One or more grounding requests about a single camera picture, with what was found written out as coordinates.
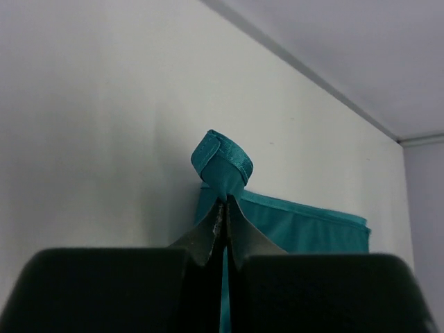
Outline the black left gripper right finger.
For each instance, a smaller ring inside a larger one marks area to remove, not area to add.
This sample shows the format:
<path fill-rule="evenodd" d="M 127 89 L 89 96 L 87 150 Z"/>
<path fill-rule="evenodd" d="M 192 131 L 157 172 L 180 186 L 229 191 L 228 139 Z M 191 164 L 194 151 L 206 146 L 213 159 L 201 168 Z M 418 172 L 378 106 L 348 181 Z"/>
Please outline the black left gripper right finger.
<path fill-rule="evenodd" d="M 233 332 L 437 332 L 409 266 L 387 254 L 291 255 L 225 206 Z"/>

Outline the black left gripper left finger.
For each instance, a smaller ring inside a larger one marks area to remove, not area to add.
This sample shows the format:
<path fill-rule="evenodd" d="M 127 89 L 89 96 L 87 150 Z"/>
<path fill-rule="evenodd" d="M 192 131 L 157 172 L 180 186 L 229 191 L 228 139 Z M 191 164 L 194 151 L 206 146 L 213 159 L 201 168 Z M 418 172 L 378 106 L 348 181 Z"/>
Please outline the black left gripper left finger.
<path fill-rule="evenodd" d="M 165 248 L 50 248 L 23 267 L 2 332 L 218 332 L 225 206 Z"/>

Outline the teal cloth napkin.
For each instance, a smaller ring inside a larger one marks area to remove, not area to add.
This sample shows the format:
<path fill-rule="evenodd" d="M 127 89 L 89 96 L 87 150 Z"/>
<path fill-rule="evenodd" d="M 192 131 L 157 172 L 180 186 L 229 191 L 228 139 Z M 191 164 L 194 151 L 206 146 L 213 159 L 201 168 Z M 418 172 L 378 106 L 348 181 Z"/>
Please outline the teal cloth napkin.
<path fill-rule="evenodd" d="M 191 155 L 202 180 L 195 222 L 217 198 L 232 194 L 244 216 L 288 253 L 368 253 L 370 229 L 363 217 L 302 205 L 247 191 L 253 162 L 225 135 L 209 130 Z"/>

